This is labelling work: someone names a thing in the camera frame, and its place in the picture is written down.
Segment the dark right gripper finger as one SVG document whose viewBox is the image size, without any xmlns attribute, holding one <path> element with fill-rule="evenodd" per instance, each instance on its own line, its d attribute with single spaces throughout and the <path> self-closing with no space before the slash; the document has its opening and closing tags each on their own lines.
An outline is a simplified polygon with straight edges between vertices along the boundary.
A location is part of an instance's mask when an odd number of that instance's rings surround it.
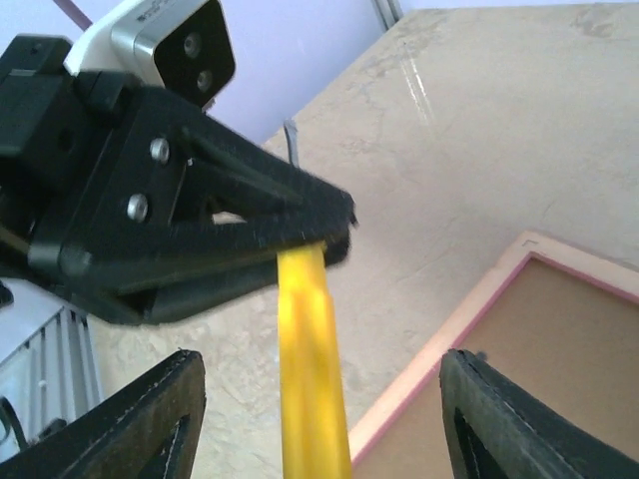
<svg viewBox="0 0 639 479">
<path fill-rule="evenodd" d="M 352 196 L 254 145 L 164 89 L 139 92 L 139 138 L 168 142 L 153 165 L 153 211 L 221 240 L 340 240 L 355 223 Z"/>
<path fill-rule="evenodd" d="M 348 234 L 126 234 L 114 241 L 114 290 L 127 325 L 175 323 L 277 283 L 277 254 L 322 243 L 328 266 Z"/>
</svg>

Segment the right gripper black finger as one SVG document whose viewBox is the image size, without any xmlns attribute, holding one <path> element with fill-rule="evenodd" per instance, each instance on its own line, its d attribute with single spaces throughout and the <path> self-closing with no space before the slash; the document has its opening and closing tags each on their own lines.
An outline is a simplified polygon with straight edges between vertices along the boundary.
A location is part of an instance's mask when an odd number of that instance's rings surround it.
<svg viewBox="0 0 639 479">
<path fill-rule="evenodd" d="M 1 464 L 3 478 L 189 478 L 206 409 L 202 354 L 178 350 Z"/>
</svg>

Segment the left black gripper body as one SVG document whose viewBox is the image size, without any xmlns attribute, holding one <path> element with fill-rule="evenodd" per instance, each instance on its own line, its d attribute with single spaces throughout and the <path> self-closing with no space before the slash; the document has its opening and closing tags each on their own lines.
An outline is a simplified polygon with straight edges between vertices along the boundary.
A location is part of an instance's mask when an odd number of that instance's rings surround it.
<svg viewBox="0 0 639 479">
<path fill-rule="evenodd" d="M 120 71 L 68 73 L 62 37 L 19 35 L 1 57 L 1 272 L 117 324 L 178 322 L 190 285 L 143 245 L 133 195 L 172 208 L 147 147 L 189 101 Z"/>
</svg>

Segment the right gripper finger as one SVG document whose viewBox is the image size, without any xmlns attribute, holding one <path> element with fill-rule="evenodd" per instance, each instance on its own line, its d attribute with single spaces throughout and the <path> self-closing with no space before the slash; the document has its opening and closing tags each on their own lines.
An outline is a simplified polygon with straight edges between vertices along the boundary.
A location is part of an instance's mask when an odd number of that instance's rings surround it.
<svg viewBox="0 0 639 479">
<path fill-rule="evenodd" d="M 455 478 L 636 478 L 638 462 L 578 428 L 468 350 L 441 359 Z"/>
</svg>

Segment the yellow handled screwdriver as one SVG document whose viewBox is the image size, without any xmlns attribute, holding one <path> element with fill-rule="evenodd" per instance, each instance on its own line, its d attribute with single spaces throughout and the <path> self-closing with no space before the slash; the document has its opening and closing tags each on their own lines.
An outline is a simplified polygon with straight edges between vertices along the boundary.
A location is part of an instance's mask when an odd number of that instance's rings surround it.
<svg viewBox="0 0 639 479">
<path fill-rule="evenodd" d="M 283 476 L 352 476 L 325 246 L 278 254 Z"/>
</svg>

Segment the pink picture frame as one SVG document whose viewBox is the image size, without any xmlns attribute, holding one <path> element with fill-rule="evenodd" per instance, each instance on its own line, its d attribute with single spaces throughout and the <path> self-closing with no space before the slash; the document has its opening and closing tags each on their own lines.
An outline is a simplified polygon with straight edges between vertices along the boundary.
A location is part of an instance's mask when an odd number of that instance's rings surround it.
<svg viewBox="0 0 639 479">
<path fill-rule="evenodd" d="M 638 454 L 638 271 L 525 233 L 350 435 L 357 478 L 449 478 L 438 380 L 452 347 L 630 457 Z"/>
</svg>

